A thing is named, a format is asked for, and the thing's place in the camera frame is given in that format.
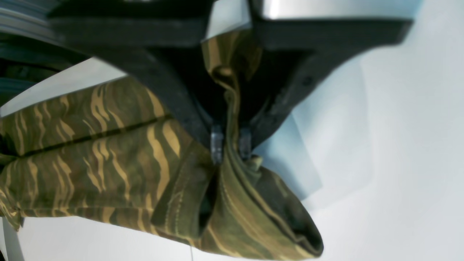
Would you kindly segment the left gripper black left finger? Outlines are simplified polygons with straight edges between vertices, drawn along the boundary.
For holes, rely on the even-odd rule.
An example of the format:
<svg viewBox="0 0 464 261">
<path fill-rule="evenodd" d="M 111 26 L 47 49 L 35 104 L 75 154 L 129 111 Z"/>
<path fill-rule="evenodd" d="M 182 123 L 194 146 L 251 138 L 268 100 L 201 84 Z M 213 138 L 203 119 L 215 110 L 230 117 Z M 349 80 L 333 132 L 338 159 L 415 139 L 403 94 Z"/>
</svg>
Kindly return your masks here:
<svg viewBox="0 0 464 261">
<path fill-rule="evenodd" d="M 202 41 L 212 0 L 66 0 L 47 14 L 64 46 L 134 77 L 181 126 L 223 159 L 223 89 L 208 74 Z"/>
</svg>

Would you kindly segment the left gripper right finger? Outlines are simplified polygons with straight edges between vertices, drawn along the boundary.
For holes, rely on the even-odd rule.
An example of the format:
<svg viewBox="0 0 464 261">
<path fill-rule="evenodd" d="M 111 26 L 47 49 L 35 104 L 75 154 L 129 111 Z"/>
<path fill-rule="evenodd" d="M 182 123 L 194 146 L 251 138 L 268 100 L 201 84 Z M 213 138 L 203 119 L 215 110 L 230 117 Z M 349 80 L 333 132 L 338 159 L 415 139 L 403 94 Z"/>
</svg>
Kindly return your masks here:
<svg viewBox="0 0 464 261">
<path fill-rule="evenodd" d="M 339 66 L 371 49 L 403 42 L 412 0 L 248 0 L 261 67 L 249 86 L 257 109 L 242 109 L 239 154 L 268 139 L 295 106 Z"/>
</svg>

